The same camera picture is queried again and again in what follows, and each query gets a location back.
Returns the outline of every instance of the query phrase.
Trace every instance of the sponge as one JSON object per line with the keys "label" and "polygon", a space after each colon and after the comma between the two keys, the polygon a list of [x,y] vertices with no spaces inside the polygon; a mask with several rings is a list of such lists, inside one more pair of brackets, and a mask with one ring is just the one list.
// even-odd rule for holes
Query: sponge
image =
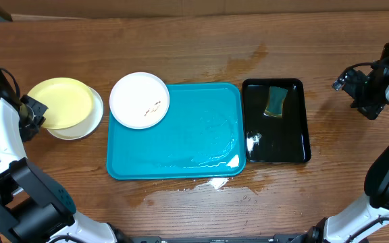
{"label": "sponge", "polygon": [[283,102],[288,94],[288,90],[285,88],[272,86],[269,88],[269,96],[267,107],[263,112],[264,115],[271,117],[283,117]]}

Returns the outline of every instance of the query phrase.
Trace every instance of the black tray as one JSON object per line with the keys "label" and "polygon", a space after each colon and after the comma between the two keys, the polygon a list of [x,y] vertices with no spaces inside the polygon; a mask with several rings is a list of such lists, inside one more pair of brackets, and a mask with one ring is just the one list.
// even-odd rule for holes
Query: black tray
{"label": "black tray", "polygon": [[[283,117],[265,111],[269,88],[288,90]],[[246,157],[251,162],[306,163],[311,158],[303,83],[289,79],[248,79],[242,83]]]}

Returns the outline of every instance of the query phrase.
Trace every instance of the yellow plate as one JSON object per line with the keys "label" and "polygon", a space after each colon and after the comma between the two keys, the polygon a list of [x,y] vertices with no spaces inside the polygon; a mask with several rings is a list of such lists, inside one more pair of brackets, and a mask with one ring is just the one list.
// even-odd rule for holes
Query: yellow plate
{"label": "yellow plate", "polygon": [[28,96],[49,109],[43,127],[64,129],[79,124],[93,110],[94,98],[90,88],[72,78],[52,78],[37,84]]}

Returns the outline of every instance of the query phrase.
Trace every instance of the teal tray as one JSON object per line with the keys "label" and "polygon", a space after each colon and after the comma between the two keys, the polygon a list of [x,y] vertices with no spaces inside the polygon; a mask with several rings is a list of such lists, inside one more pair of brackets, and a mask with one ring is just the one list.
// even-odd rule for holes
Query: teal tray
{"label": "teal tray", "polygon": [[235,176],[245,167],[240,91],[233,84],[168,85],[170,105],[142,130],[109,116],[107,172],[118,180]]}

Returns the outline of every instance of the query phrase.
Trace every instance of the white plate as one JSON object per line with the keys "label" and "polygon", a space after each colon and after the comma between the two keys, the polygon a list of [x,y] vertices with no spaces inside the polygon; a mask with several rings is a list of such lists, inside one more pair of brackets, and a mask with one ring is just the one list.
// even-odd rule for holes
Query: white plate
{"label": "white plate", "polygon": [[169,90],[157,76],[137,72],[124,76],[112,88],[109,104],[115,119],[133,129],[160,122],[169,109]]}
{"label": "white plate", "polygon": [[85,120],[81,121],[79,124],[70,128],[58,130],[48,129],[50,134],[63,140],[75,140],[83,138],[95,130],[95,128],[100,124],[101,118],[103,117],[104,106],[103,100],[101,99],[99,93],[93,88],[89,88],[93,92],[94,107],[88,117],[86,117]]}

